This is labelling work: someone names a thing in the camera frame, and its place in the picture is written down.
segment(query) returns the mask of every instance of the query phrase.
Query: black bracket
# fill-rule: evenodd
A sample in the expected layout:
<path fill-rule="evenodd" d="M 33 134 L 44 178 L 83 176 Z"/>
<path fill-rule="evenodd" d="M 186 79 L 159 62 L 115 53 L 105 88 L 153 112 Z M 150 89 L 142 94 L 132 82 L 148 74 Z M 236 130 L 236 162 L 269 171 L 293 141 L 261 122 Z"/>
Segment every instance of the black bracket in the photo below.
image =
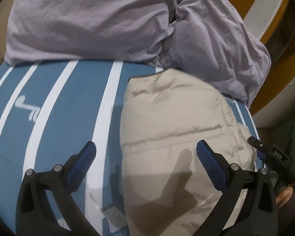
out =
<path fill-rule="evenodd" d="M 276 236 L 278 214 L 275 194 L 265 168 L 245 171 L 214 153 L 204 140 L 197 155 L 214 187 L 223 192 L 219 202 L 193 236 Z M 224 229 L 243 189 L 248 189 L 235 224 Z"/>
<path fill-rule="evenodd" d="M 26 171 L 17 200 L 16 234 L 21 236 L 100 236 L 77 207 L 71 193 L 78 190 L 96 156 L 89 141 L 79 154 L 48 172 Z M 59 226 L 49 204 L 51 190 L 71 231 Z"/>

